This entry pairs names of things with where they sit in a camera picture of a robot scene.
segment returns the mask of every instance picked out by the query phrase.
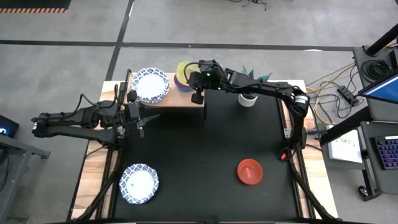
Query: power strip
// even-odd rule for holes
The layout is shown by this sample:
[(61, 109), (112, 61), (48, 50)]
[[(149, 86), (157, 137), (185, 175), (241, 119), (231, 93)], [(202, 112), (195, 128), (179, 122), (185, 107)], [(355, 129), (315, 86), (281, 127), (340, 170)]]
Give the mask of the power strip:
[(353, 93), (347, 89), (347, 87), (345, 86), (340, 86), (337, 89), (337, 92), (340, 93), (340, 95), (350, 104), (353, 106), (358, 105), (359, 100), (357, 98), (354, 97)]

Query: wooden table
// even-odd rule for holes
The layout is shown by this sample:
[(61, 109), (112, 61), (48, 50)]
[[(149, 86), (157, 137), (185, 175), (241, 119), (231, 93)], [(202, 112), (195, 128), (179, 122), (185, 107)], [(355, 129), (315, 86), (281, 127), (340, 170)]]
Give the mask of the wooden table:
[[(114, 93), (113, 88), (115, 84), (120, 84), (123, 81), (106, 81), (103, 84), (103, 88), (101, 91), (101, 96), (99, 98), (100, 101), (102, 100), (113, 100)], [(305, 84), (303, 80), (278, 80), (278, 81), (270, 81), (270, 82), (288, 82), (291, 85), (299, 86), (302, 90), (305, 91)], [(178, 91), (177, 87), (175, 86), (172, 78), (170, 78), (170, 91), (165, 99), (163, 99), (158, 106), (166, 106), (164, 103), (171, 105), (178, 106), (180, 100), (188, 100), (190, 101), (191, 93), (182, 93)], [(284, 118), (286, 121), (286, 125), (290, 127), (290, 118), (287, 112), (286, 107), (284, 106)], [(313, 129), (315, 127), (315, 123), (313, 121), (313, 115), (311, 111), (308, 112), (307, 117), (304, 121), (304, 126), (307, 129)], [(307, 144), (311, 144), (316, 147), (320, 147), (319, 142), (315, 139), (307, 139)], [(95, 149), (101, 147), (96, 141), (90, 141), (87, 148), (87, 154)], [(311, 191), (314, 193), (316, 198), (319, 202), (326, 208), (326, 210), (333, 215), (334, 217), (337, 216), (337, 211), (335, 207), (335, 202), (333, 200), (333, 194), (331, 192), (330, 183), (328, 179), (328, 174), (326, 173), (325, 163), (323, 161), (322, 153), (316, 149), (311, 147), (306, 147), (303, 151), (303, 158), (305, 163), (305, 169), (307, 171), (308, 182), (311, 188)], [(111, 163), (111, 170), (114, 168), (114, 163), (116, 160), (117, 152), (114, 152), (112, 156), (112, 163)], [(93, 153), (88, 158), (85, 159), (81, 176), (78, 181), (78, 185), (76, 187), (76, 197), (72, 201), (71, 205), (71, 213), (70, 218), (77, 218), (79, 217), (86, 208), (90, 205), (90, 203), (95, 198), (96, 194), (99, 192), (101, 187), (101, 181), (104, 174), (104, 165), (107, 156), (107, 149), (101, 149), (98, 152)], [(297, 155), (294, 158), (296, 168), (299, 170), (299, 165), (297, 163)], [(300, 201), (303, 208), (303, 216), (305, 218), (309, 217), (308, 214), (308, 207), (307, 207), (307, 200), (305, 198), (304, 193), (298, 187)], [(109, 198), (110, 198), (110, 191), (105, 196), (104, 200), (104, 207), (102, 212), (102, 217), (106, 218), (109, 209)]]

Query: black mat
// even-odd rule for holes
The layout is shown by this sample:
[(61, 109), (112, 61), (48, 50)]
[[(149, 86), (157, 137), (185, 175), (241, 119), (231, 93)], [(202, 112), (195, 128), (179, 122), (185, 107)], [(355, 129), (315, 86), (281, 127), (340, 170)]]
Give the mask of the black mat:
[(0, 0), (0, 13), (63, 13), (71, 0)]
[[(157, 170), (159, 189), (149, 202), (130, 205), (118, 189), (115, 218), (135, 222), (292, 221), (296, 219), (288, 164), (279, 162), (283, 141), (277, 100), (260, 96), (252, 108), (237, 95), (207, 92), (207, 119), (197, 125), (181, 114), (163, 114), (146, 127), (144, 139), (130, 139), (122, 168), (145, 163)], [(264, 175), (244, 185), (240, 161), (260, 162)]]

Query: white paper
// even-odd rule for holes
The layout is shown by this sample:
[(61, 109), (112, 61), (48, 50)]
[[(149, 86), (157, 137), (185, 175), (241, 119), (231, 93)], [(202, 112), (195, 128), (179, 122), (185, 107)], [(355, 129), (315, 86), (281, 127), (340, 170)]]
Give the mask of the white paper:
[(329, 142), (328, 147), (330, 159), (362, 163), (357, 130), (352, 130), (340, 138)]

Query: floor mat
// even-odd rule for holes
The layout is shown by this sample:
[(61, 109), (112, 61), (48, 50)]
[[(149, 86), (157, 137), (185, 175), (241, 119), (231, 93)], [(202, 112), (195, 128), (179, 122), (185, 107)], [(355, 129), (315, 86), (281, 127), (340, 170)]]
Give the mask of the floor mat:
[(64, 13), (71, 0), (0, 0), (0, 13)]

